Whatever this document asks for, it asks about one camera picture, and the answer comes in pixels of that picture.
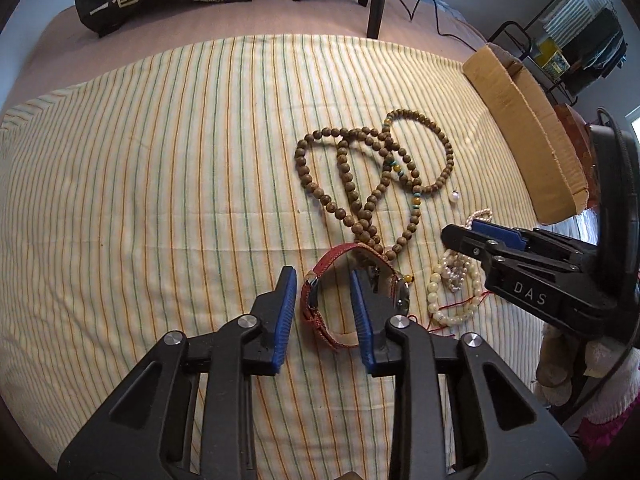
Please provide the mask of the right gloved hand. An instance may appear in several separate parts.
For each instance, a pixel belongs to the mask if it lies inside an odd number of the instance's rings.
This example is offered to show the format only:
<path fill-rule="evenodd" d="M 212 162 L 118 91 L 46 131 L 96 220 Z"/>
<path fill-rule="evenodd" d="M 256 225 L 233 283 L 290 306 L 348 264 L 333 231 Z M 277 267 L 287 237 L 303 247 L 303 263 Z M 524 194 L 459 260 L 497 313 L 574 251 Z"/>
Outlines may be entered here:
<path fill-rule="evenodd" d="M 623 415 L 639 396 L 639 351 L 603 337 L 586 344 L 546 324 L 534 393 L 568 432 Z"/>

